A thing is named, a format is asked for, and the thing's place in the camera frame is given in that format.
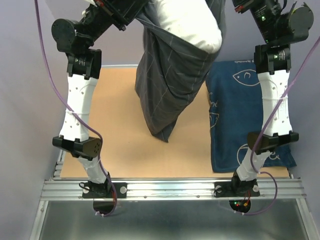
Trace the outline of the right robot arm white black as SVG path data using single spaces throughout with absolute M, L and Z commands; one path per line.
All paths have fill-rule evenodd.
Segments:
M 292 5 L 284 13 L 285 6 L 277 0 L 235 0 L 233 5 L 237 13 L 250 11 L 265 42 L 254 51 L 262 93 L 262 128 L 248 133 L 248 150 L 230 182 L 231 192 L 242 195 L 258 189 L 257 175 L 277 147 L 299 140 L 299 134 L 292 129 L 288 107 L 291 45 L 309 37 L 314 14 L 307 4 Z

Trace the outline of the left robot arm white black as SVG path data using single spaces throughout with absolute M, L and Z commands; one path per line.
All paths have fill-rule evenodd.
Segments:
M 68 81 L 64 122 L 52 144 L 77 158 L 85 169 L 88 181 L 79 184 L 83 198 L 111 198 L 114 193 L 101 163 L 102 136 L 89 135 L 93 130 L 88 125 L 92 98 L 102 67 L 102 51 L 92 47 L 111 26 L 125 31 L 147 3 L 91 0 L 81 20 L 59 18 L 51 26 L 57 50 L 67 57 Z

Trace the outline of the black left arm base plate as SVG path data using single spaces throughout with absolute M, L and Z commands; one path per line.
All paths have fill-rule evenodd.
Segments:
M 79 187 L 82 189 L 82 198 L 84 199 L 111 199 L 113 198 L 113 188 L 107 181 L 106 183 L 93 183 L 90 181 L 80 182 Z M 114 184 L 117 198 L 125 199 L 127 197 L 126 182 L 115 182 Z

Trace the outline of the white stained pillow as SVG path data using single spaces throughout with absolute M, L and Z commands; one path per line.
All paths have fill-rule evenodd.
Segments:
M 159 26 L 209 54 L 217 53 L 222 32 L 205 0 L 154 0 Z

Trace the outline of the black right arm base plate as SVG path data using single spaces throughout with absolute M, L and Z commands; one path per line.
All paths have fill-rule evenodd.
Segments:
M 240 183 L 234 183 L 231 180 L 214 183 L 213 196 L 216 198 L 240 199 L 248 196 L 259 197 L 260 195 L 256 179 L 240 181 Z

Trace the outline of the grey checked pillowcase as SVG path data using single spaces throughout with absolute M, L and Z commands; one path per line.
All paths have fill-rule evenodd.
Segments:
M 182 111 L 195 99 L 218 53 L 206 53 L 160 28 L 149 2 L 137 16 L 144 26 L 144 53 L 135 91 L 152 136 L 168 142 Z

